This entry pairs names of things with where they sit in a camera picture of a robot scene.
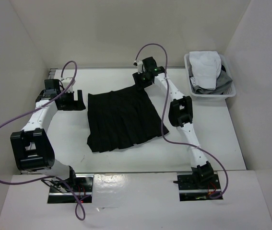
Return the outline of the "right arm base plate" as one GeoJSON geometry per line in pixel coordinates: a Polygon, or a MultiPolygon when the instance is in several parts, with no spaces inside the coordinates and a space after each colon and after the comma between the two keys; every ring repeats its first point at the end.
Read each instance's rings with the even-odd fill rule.
{"type": "Polygon", "coordinates": [[[199,184],[191,172],[178,173],[173,183],[178,185],[180,201],[213,200],[215,196],[221,194],[220,181],[216,173],[208,181],[199,184]]]}

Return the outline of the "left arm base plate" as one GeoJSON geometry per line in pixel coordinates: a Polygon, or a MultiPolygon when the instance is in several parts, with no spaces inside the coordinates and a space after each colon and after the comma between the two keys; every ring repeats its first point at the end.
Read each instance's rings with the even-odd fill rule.
{"type": "MultiPolygon", "coordinates": [[[[65,182],[73,190],[81,203],[92,202],[92,191],[94,184],[93,174],[77,173],[73,179],[67,179],[65,182]]],[[[70,189],[57,179],[42,180],[49,187],[48,204],[67,204],[77,203],[70,189]]]]}

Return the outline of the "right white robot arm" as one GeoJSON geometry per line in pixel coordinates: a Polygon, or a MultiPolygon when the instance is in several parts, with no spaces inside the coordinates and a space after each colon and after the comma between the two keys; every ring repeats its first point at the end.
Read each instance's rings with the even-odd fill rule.
{"type": "Polygon", "coordinates": [[[133,63],[137,72],[133,74],[135,84],[144,89],[155,84],[168,96],[170,102],[168,119],[170,124],[177,129],[182,141],[188,143],[192,178],[187,185],[198,189],[204,189],[210,185],[214,177],[214,171],[204,152],[200,150],[200,143],[193,125],[193,106],[190,96],[179,91],[171,79],[166,75],[165,68],[157,66],[153,57],[136,60],[133,63]]]}

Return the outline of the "white plastic basket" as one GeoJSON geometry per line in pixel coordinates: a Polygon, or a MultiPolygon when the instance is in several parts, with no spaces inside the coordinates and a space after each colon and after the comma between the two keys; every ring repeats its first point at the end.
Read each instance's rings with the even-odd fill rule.
{"type": "Polygon", "coordinates": [[[208,100],[208,101],[221,101],[225,100],[229,97],[234,97],[236,95],[236,88],[234,85],[234,81],[231,82],[230,87],[223,91],[222,94],[197,94],[193,92],[192,84],[190,81],[191,74],[192,74],[192,67],[189,61],[189,53],[184,55],[184,63],[185,63],[185,70],[188,82],[188,88],[190,90],[191,98],[193,100],[208,100]]]}

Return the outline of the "black skirt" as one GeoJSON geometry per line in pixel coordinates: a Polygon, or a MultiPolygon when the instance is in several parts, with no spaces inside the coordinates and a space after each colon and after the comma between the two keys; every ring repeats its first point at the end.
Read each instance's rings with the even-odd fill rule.
{"type": "Polygon", "coordinates": [[[87,116],[93,153],[127,149],[169,133],[146,91],[135,85],[88,94],[87,116]]]}

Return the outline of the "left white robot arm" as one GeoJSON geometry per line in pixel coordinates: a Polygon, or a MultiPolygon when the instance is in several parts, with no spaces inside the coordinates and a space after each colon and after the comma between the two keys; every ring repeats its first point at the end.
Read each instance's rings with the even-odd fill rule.
{"type": "Polygon", "coordinates": [[[38,172],[46,176],[58,176],[60,185],[66,191],[73,191],[78,185],[75,172],[71,166],[55,159],[47,131],[57,111],[82,111],[86,107],[82,90],[77,91],[74,99],[71,78],[46,79],[45,89],[35,101],[37,109],[27,124],[10,137],[16,166],[20,171],[38,172]]]}

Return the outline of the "grey skirt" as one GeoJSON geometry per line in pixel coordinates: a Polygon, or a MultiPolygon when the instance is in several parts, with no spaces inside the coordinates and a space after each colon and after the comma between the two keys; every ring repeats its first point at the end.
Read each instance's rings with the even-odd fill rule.
{"type": "Polygon", "coordinates": [[[200,87],[194,87],[193,85],[192,89],[193,92],[197,94],[222,94],[223,91],[227,90],[230,87],[232,81],[233,80],[228,76],[227,72],[221,69],[221,73],[217,78],[215,90],[207,90],[200,87]]]}

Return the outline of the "white skirt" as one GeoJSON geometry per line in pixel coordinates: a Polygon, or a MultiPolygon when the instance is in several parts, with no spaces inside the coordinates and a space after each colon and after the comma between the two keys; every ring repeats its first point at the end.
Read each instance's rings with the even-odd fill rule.
{"type": "Polygon", "coordinates": [[[221,58],[217,51],[191,51],[189,53],[194,87],[215,90],[221,73],[221,58]]]}

